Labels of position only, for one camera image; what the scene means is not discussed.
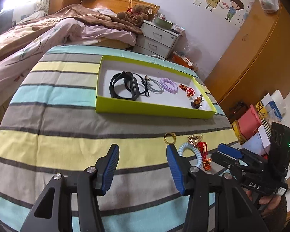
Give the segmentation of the right hand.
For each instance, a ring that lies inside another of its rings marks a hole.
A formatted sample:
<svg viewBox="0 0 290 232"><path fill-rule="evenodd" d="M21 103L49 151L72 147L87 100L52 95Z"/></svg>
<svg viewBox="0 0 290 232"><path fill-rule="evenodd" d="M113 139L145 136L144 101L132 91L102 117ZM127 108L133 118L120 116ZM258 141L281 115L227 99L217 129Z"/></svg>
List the right hand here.
<svg viewBox="0 0 290 232"><path fill-rule="evenodd" d="M259 205L264 205L263 213L269 213L276 209L281 202L281 196L279 195L271 195L271 196L263 196L259 199Z"/></svg>

